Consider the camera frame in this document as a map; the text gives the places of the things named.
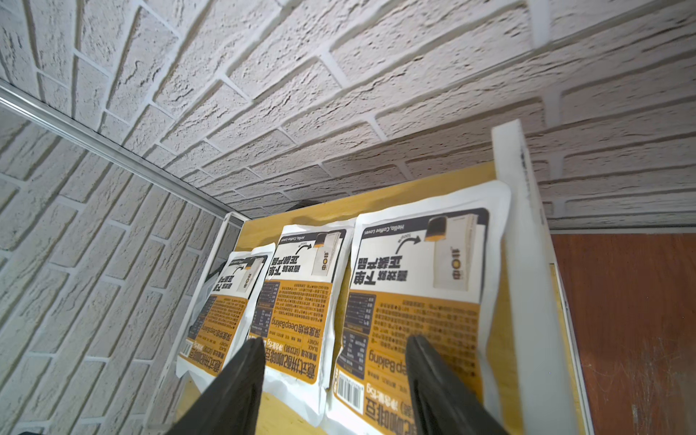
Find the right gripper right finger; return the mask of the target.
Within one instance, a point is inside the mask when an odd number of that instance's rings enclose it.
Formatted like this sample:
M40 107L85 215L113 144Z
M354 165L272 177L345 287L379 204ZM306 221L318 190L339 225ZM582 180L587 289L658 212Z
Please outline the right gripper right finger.
M408 338L405 360L420 434L504 434L506 430L422 335Z

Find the yellow coffee bag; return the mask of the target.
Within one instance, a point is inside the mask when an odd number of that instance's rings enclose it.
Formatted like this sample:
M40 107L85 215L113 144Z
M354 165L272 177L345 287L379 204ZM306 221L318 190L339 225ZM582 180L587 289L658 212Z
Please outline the yellow coffee bag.
M250 326L250 337L265 345L264 392L314 427L324 418L335 311L354 233L353 219L284 227Z
M203 287L176 361L176 375L189 375L204 392L248 339L255 306L276 245L232 252L215 280Z
M502 422L487 348L510 203L509 186L490 181L357 218L327 433L418 431L406 360L413 335Z

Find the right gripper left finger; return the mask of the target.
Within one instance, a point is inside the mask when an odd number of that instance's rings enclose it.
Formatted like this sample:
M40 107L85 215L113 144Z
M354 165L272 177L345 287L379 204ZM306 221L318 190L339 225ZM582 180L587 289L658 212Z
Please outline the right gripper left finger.
M266 367L261 338L245 342L186 414L169 430L175 434L254 434Z

